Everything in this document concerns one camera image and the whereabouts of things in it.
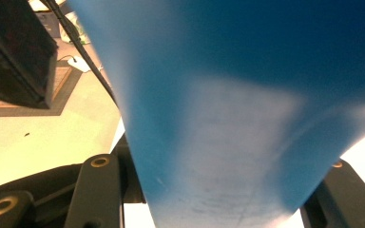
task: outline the blue surface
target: blue surface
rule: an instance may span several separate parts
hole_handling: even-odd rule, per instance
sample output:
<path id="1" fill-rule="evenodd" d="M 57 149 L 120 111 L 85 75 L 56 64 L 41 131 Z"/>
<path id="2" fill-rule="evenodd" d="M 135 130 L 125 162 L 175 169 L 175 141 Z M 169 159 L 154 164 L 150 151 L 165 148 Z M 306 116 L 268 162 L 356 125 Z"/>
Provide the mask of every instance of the blue surface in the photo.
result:
<path id="1" fill-rule="evenodd" d="M 70 4 L 157 227 L 275 227 L 365 136 L 365 1 Z"/>

